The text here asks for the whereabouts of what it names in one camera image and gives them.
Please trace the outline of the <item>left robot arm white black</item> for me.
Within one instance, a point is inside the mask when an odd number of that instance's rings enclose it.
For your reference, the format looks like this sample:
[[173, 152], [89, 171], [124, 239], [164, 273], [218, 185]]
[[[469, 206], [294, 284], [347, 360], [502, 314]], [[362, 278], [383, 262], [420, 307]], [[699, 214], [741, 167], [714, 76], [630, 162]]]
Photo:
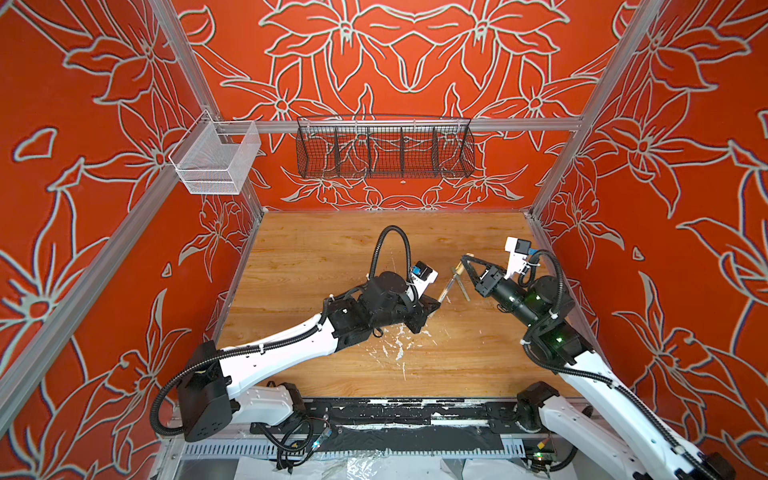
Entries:
[[323, 302], [320, 313], [292, 328], [238, 347], [199, 346], [174, 388], [184, 439], [197, 442], [231, 422], [278, 426], [298, 415], [303, 399], [287, 383], [264, 387], [298, 364], [368, 341], [392, 325], [421, 332], [441, 304], [426, 295], [438, 277], [423, 263], [407, 277], [385, 271]]

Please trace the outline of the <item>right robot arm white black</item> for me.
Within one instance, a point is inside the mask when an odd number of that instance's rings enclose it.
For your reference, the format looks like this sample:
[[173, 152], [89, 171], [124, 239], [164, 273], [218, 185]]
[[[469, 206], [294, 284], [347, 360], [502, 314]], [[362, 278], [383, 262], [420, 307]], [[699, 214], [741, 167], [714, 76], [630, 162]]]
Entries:
[[465, 255], [461, 263], [475, 290], [526, 328], [521, 346], [537, 366], [560, 376], [607, 422], [595, 423], [543, 382], [519, 394], [536, 424], [568, 441], [614, 479], [732, 479], [720, 454], [705, 454], [654, 413], [610, 369], [566, 320], [574, 306], [560, 266], [536, 277], [543, 251], [513, 279], [505, 268]]

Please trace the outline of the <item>beige pen cap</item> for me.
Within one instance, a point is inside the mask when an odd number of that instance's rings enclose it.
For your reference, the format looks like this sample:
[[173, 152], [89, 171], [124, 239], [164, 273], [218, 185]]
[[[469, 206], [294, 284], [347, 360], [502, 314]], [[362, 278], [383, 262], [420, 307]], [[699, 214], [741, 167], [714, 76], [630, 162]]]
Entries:
[[473, 254], [471, 254], [471, 253], [464, 254], [461, 257], [459, 264], [455, 268], [454, 274], [456, 276], [461, 276], [461, 275], [463, 275], [465, 273], [466, 265], [469, 263], [469, 258], [472, 258], [472, 257], [473, 257]]

